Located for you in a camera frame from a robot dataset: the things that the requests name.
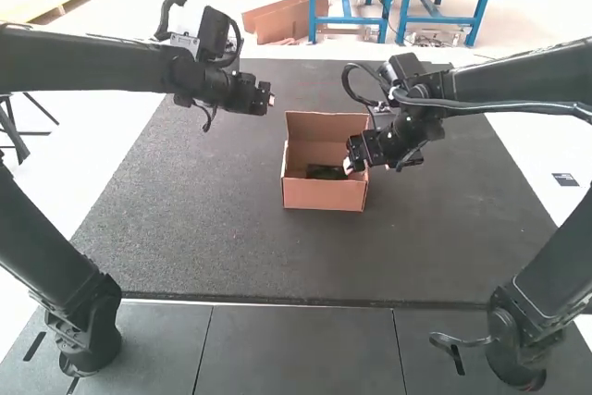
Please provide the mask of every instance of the cardboard box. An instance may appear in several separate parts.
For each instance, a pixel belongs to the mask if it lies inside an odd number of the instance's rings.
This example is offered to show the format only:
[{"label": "cardboard box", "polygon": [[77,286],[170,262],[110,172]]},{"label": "cardboard box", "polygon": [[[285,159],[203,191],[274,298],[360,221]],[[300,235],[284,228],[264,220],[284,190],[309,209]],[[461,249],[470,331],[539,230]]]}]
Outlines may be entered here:
[{"label": "cardboard box", "polygon": [[345,180],[307,179],[311,164],[342,166],[346,141],[367,128],[368,115],[359,113],[286,112],[288,139],[284,145],[281,187],[284,208],[362,212],[368,172]]},{"label": "cardboard box", "polygon": [[[242,13],[247,32],[257,36],[257,43],[273,43],[288,38],[308,36],[309,0],[280,0]],[[327,16],[329,0],[316,0],[317,16]]]}]

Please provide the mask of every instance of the black tripod leg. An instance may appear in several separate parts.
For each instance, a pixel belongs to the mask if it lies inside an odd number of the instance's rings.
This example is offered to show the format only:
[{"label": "black tripod leg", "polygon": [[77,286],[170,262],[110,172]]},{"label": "black tripod leg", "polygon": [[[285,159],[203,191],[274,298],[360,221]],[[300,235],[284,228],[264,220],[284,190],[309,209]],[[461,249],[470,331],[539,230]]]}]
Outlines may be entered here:
[{"label": "black tripod leg", "polygon": [[43,105],[39,104],[39,102],[37,102],[37,100],[35,100],[35,98],[33,98],[33,96],[31,96],[31,95],[30,95],[30,94],[28,94],[28,93],[23,93],[23,94],[25,95],[25,97],[26,97],[27,99],[29,99],[29,100],[31,101],[31,103],[32,103],[33,105],[35,105],[37,108],[39,108],[39,110],[40,110],[40,111],[41,111],[41,112],[42,112],[44,115],[46,115],[46,116],[47,116],[47,118],[48,118],[49,120],[51,120],[52,122],[54,122],[56,125],[59,125],[59,122],[57,121],[57,119],[56,119],[55,117],[53,117],[53,116],[51,115],[51,113],[50,113],[49,111],[47,111],[47,110],[46,110],[46,109],[43,107]]},{"label": "black tripod leg", "polygon": [[31,154],[31,152],[27,148],[27,145],[22,140],[19,132],[17,131],[17,128],[15,127],[14,116],[12,113],[12,107],[10,106],[10,102],[8,102],[8,101],[9,101],[9,99],[6,98],[6,110],[8,111],[8,114],[6,113],[6,111],[4,111],[4,108],[2,108],[2,106],[0,105],[0,127],[2,127],[4,129],[4,131],[8,135],[8,138],[10,138],[10,141],[12,141],[12,143],[15,144],[15,149],[17,151],[18,163],[22,164],[23,161],[27,157],[29,157],[29,154]]},{"label": "black tripod leg", "polygon": [[0,265],[46,309],[62,370],[71,376],[91,375],[119,353],[115,319],[121,289],[29,200],[2,164],[1,154]]}]

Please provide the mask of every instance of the box flap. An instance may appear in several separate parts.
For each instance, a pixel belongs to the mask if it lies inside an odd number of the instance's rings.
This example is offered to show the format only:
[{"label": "box flap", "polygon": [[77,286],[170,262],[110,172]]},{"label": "box flap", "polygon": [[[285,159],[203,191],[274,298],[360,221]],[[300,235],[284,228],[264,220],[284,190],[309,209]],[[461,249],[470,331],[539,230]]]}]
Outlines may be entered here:
[{"label": "box flap", "polygon": [[287,111],[286,124],[289,141],[345,143],[366,129],[368,115]]},{"label": "box flap", "polygon": [[[257,44],[281,41],[289,37],[301,39],[308,36],[308,0],[277,9],[254,19]],[[329,0],[316,0],[317,16],[326,16]]]},{"label": "box flap", "polygon": [[298,4],[302,1],[306,0],[280,0],[279,2],[274,2],[273,4],[268,4],[251,9],[249,11],[245,11],[242,13],[242,25],[244,26],[245,31],[255,32],[255,18],[258,16],[263,16],[264,14],[271,13],[286,6]]}]

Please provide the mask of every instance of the cardboard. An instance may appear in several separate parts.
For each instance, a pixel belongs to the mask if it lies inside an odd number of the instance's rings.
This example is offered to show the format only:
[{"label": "cardboard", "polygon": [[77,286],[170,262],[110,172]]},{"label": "cardboard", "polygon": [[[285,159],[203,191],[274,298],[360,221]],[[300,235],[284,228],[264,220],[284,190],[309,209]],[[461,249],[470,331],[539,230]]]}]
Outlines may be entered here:
[{"label": "cardboard", "polygon": [[345,143],[367,128],[361,113],[287,111],[288,139],[284,144],[281,187],[284,208],[362,212],[368,189],[368,172],[346,180],[307,179],[309,164],[341,166]]},{"label": "cardboard", "polygon": [[[257,35],[257,43],[265,44],[284,39],[301,39],[308,35],[309,0],[280,0],[242,13],[247,32]],[[315,14],[323,17],[329,12],[329,0],[316,0]]]}]

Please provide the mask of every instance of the black robotic arm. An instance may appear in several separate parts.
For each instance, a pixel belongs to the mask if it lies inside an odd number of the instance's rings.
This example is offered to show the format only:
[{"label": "black robotic arm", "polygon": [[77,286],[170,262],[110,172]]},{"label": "black robotic arm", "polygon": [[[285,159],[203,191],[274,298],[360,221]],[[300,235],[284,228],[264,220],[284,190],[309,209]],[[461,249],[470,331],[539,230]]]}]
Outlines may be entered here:
[{"label": "black robotic arm", "polygon": [[[271,85],[238,71],[241,37],[236,22],[210,6],[194,36],[166,32],[166,0],[156,38],[170,43],[97,35],[69,35],[0,23],[0,94],[31,91],[121,90],[173,93],[182,106],[262,116],[273,104]],[[228,30],[237,38],[228,55]],[[118,284],[78,252],[23,193],[0,151],[0,265],[30,289],[55,332],[59,365],[88,376],[119,353],[115,319]]]},{"label": "black robotic arm", "polygon": [[[352,90],[348,75],[356,68],[380,82],[385,101]],[[346,66],[343,86],[369,108],[375,122],[386,116],[389,123],[350,137],[346,172],[379,165],[401,171],[421,164],[421,147],[444,138],[447,117],[521,111],[592,123],[592,38],[436,73],[426,73],[414,54],[405,54],[371,71]],[[453,346],[486,347],[489,365],[502,381],[525,391],[542,388],[552,347],[592,296],[591,216],[588,191],[535,259],[494,290],[485,338],[469,341],[434,332],[430,342],[447,352]]]}]

